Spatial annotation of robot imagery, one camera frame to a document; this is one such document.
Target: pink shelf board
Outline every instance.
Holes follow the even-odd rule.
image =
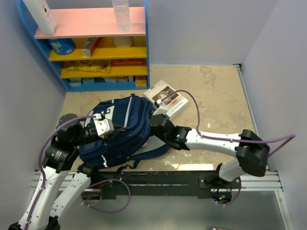
[[[35,39],[74,37],[142,36],[146,35],[145,8],[130,7],[132,28],[123,33],[117,29],[113,8],[51,10],[58,26],[53,35],[44,35],[38,28]]]

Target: beige table surface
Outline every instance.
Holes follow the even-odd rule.
[[[151,85],[164,80],[175,89],[185,89],[194,95],[201,113],[201,131],[213,133],[241,133],[243,129],[253,130],[252,120],[245,99],[241,81],[235,66],[151,66]],[[99,102],[123,98],[135,93],[142,96],[145,90],[69,92],[66,95],[62,115],[75,113],[87,115]],[[175,125],[195,127],[197,114],[193,101],[189,100],[173,120]],[[203,150],[170,149],[165,155],[151,160],[141,161],[138,171],[174,171],[174,170],[212,170],[232,157]],[[72,171],[82,164],[78,158]]]

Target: yellow snack bag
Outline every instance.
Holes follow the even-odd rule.
[[[109,73],[110,67],[111,60],[81,60],[70,61],[67,70]]]

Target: white wall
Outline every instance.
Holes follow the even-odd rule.
[[[277,1],[148,0],[150,63],[242,63]],[[112,7],[111,0],[47,2],[53,9]]]
[[[306,10],[305,0],[279,0],[243,63],[261,137],[297,134],[270,159],[271,169],[278,169],[297,230],[307,226]]]
[[[38,150],[65,90],[25,32],[16,1],[0,1],[0,229],[22,216]]]

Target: backpack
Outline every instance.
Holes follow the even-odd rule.
[[[153,105],[146,98],[132,94],[130,97],[100,102],[88,115],[103,114],[112,120],[114,132],[105,143],[103,140],[82,145],[80,158],[99,169],[109,168],[135,160],[134,169],[141,160],[162,156],[169,146],[157,137],[151,137],[150,117]],[[94,127],[92,118],[87,118],[85,127]]]

